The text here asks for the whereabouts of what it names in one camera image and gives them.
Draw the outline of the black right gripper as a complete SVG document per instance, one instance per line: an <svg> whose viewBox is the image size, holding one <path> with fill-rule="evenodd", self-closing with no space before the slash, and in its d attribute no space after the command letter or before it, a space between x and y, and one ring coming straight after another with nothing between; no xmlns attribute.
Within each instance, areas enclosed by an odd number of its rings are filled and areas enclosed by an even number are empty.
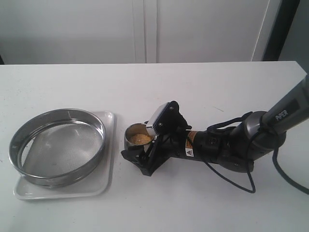
<svg viewBox="0 0 309 232"><path fill-rule="evenodd" d="M169 101L160 118L147 121L146 128L156 137L146 152L142 147L121 151L124 159L142 167L145 176L151 176L170 158L217 164L218 158L228 152L227 139L232 131L231 127L215 126L205 131L191 130L176 101Z"/></svg>

